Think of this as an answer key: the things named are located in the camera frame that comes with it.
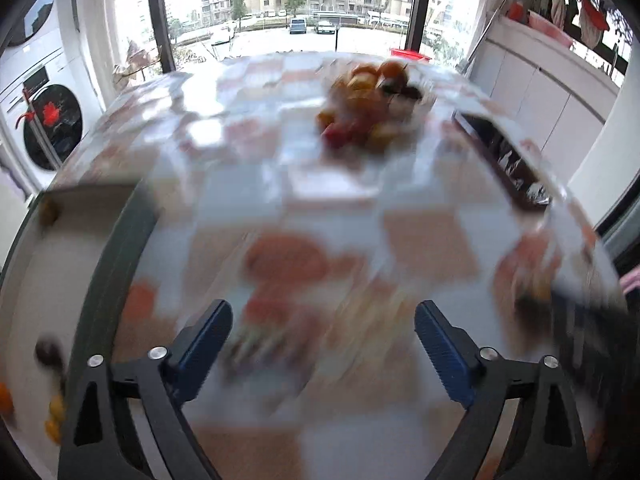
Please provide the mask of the orange small fruit by bowl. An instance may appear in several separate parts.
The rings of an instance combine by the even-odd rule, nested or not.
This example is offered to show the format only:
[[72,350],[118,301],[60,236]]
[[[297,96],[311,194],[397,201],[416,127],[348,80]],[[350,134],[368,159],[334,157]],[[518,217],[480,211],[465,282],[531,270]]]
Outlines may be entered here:
[[335,113],[333,110],[320,110],[316,115],[316,123],[321,131],[328,128],[335,122]]

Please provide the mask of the green open storage box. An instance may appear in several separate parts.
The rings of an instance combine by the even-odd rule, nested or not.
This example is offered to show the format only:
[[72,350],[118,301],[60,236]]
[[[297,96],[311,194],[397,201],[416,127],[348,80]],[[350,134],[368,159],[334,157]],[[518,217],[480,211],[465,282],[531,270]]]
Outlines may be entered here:
[[[61,209],[53,226],[39,222],[44,198]],[[123,252],[137,262],[152,232],[153,203],[135,183],[84,184],[40,193],[18,229],[1,272],[1,382],[12,394],[6,429],[26,464],[41,479],[58,470],[58,447],[44,432],[58,390],[37,363],[35,345],[54,338],[64,362],[73,355],[77,324],[102,257]]]

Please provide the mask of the white washing machine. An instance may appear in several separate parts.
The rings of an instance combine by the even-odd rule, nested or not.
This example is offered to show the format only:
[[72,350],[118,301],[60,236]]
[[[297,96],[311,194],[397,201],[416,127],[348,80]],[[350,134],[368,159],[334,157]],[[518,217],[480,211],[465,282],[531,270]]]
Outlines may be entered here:
[[17,20],[1,55],[1,113],[22,180],[45,188],[102,114],[74,0],[36,0]]

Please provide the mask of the orange kumquat fruit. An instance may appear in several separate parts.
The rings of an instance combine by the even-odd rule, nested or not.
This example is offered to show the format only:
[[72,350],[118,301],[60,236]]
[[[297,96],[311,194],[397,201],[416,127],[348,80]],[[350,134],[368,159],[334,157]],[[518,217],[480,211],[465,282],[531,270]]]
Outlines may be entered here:
[[47,437],[56,445],[61,445],[62,431],[61,424],[55,418],[48,418],[43,425]]

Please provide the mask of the smartphone in red case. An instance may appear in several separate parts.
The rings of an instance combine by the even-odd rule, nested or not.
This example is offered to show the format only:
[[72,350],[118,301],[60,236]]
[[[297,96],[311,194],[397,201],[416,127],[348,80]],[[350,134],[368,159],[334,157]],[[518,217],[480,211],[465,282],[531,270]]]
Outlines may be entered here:
[[486,117],[452,114],[454,122],[470,137],[481,158],[485,159],[498,182],[520,211],[543,212],[552,197],[523,155],[506,135]]

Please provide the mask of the large orange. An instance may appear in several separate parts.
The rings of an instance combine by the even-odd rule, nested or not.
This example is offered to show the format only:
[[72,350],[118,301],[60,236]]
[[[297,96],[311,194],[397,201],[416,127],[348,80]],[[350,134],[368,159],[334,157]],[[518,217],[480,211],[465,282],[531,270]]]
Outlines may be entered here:
[[3,382],[0,382],[0,415],[11,417],[14,413],[14,403],[11,391]]

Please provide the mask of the olive round fruit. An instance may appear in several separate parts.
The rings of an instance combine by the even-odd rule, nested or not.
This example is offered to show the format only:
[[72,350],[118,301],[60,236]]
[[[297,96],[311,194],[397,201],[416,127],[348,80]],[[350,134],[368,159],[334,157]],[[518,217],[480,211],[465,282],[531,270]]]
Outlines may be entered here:
[[39,222],[43,228],[53,226],[60,218],[60,205],[50,198],[44,198],[39,205]]

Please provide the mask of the yellow small fruit by bowl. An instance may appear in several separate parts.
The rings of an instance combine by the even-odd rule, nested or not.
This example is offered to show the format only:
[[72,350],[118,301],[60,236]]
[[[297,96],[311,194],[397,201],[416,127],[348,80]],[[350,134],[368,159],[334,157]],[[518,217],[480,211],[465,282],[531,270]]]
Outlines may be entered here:
[[364,147],[369,153],[384,154],[400,136],[394,124],[377,124],[368,133]]

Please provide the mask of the glass fruit bowl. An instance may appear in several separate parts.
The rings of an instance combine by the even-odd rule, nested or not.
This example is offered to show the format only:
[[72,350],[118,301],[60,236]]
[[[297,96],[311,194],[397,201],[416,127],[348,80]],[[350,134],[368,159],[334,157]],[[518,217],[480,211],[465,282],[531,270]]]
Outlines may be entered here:
[[329,82],[321,110],[333,110],[336,124],[361,132],[377,124],[413,132],[422,127],[435,102],[432,87],[410,80],[408,63],[388,60],[347,65]]

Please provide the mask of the red cherry tomato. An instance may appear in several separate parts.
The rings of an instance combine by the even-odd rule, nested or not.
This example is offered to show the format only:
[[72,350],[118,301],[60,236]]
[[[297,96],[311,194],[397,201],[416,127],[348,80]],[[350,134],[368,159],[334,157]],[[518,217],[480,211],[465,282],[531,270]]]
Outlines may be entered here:
[[334,122],[322,131],[321,140],[326,148],[337,151],[350,143],[352,135],[347,128]]

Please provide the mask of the white cabinet counter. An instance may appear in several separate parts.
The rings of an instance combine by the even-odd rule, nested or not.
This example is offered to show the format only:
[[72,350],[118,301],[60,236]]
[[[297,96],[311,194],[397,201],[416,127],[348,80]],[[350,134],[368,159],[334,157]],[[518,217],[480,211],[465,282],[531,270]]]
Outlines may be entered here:
[[593,147],[618,88],[556,40],[498,18],[471,64],[469,78],[523,128],[564,182]]

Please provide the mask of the small orange tangerine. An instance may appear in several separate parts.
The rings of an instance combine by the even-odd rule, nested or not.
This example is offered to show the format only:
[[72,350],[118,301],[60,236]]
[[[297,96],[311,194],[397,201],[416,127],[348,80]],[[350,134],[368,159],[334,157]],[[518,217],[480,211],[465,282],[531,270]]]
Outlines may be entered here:
[[49,403],[49,414],[52,419],[56,420],[59,424],[62,424],[65,419],[65,402],[62,394],[56,394],[52,396]]

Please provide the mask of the dark plum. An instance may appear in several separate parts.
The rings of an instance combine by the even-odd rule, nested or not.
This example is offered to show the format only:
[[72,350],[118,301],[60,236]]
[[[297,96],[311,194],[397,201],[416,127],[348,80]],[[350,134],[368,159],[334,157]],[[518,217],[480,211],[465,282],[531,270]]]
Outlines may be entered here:
[[58,342],[51,337],[41,337],[35,345],[35,358],[44,368],[62,373],[64,362],[61,347]]

